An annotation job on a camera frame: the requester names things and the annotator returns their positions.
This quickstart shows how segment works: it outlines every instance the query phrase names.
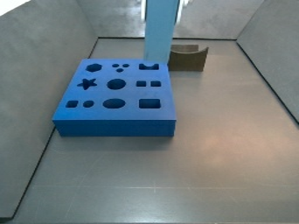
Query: blue foam block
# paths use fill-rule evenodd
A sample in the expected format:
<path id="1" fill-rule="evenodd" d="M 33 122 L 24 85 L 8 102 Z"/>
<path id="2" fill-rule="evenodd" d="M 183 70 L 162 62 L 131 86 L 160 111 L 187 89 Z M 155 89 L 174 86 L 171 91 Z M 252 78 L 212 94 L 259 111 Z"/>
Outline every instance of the blue foam block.
<path id="1" fill-rule="evenodd" d="M 84 59 L 52 121 L 61 136 L 172 136 L 176 115 L 167 65 Z"/>

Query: metal wall panel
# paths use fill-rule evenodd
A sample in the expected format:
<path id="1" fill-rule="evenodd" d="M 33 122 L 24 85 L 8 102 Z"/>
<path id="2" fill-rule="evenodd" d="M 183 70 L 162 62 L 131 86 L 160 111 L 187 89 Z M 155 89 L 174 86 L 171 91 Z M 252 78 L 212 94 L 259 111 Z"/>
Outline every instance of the metal wall panel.
<path id="1" fill-rule="evenodd" d="M 52 113 L 96 35 L 76 1 L 36 0 L 0 17 L 0 218 L 15 214 L 52 133 Z"/>
<path id="2" fill-rule="evenodd" d="M 298 11 L 298 0 L 267 0 L 238 43 L 299 122 Z"/>
<path id="3" fill-rule="evenodd" d="M 264 0 L 194 0 L 182 12 L 174 36 L 180 39 L 236 39 Z M 79 0 L 100 37 L 146 35 L 136 0 Z"/>

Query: brown arch-shaped block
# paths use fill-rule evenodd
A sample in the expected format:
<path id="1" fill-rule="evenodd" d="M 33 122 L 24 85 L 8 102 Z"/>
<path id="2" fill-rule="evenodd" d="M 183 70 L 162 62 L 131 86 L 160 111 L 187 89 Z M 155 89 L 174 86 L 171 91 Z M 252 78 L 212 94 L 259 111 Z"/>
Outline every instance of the brown arch-shaped block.
<path id="1" fill-rule="evenodd" d="M 198 45 L 172 45 L 170 71 L 203 71 L 210 48 L 199 51 Z"/>

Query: star-shaped hole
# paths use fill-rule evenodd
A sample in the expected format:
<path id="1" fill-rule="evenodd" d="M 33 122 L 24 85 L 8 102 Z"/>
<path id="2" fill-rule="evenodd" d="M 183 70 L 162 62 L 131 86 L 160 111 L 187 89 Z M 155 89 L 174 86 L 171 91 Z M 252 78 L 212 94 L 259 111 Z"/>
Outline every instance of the star-shaped hole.
<path id="1" fill-rule="evenodd" d="M 95 80 L 96 79 L 92 79 L 92 80 L 83 79 L 77 87 L 83 87 L 84 90 L 89 89 L 89 87 L 95 87 L 97 85 L 95 83 Z"/>

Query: gray enclosure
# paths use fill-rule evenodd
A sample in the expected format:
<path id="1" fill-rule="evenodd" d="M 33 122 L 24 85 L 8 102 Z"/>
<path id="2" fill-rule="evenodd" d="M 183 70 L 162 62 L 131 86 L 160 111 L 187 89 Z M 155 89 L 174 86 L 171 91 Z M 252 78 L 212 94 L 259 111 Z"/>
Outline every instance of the gray enclosure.
<path id="1" fill-rule="evenodd" d="M 0 28 L 0 217 L 11 218 L 52 133 L 55 107 L 96 35 L 72 0 L 31 1 L 0 17 Z"/>
<path id="2" fill-rule="evenodd" d="M 183 9 L 174 37 L 236 39 L 263 1 L 194 0 Z M 79 0 L 79 4 L 100 37 L 138 38 L 146 35 L 136 0 Z"/>
<path id="3" fill-rule="evenodd" d="M 174 41 L 210 47 L 203 73 L 171 73 L 174 138 L 51 136 L 80 60 L 143 57 L 144 41 L 121 38 L 144 36 L 138 1 L 32 0 L 0 17 L 0 221 L 299 222 L 284 107 L 298 121 L 299 1 L 262 3 L 195 0 L 183 11 L 175 37 L 232 40 Z"/>
<path id="4" fill-rule="evenodd" d="M 298 12 L 298 0 L 266 0 L 238 43 L 299 122 Z"/>

